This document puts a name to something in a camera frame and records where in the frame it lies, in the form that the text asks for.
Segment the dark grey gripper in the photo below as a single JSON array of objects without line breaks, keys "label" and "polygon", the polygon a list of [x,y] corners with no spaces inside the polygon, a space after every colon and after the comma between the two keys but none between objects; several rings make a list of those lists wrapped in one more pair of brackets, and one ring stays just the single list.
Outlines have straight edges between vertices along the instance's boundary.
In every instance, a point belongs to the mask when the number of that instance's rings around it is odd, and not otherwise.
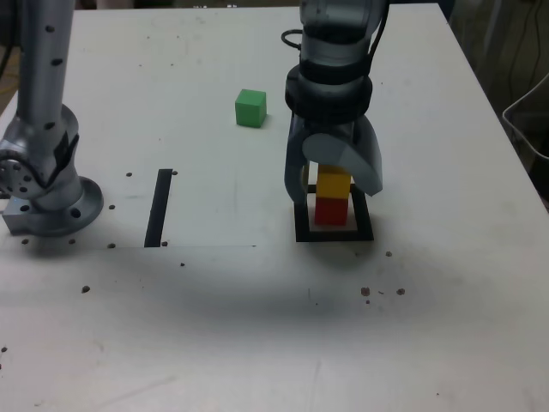
[{"label": "dark grey gripper", "polygon": [[367,118],[344,124],[309,123],[293,113],[287,140],[284,184],[296,204],[304,204],[309,161],[342,167],[367,196],[383,189],[381,151]]}]

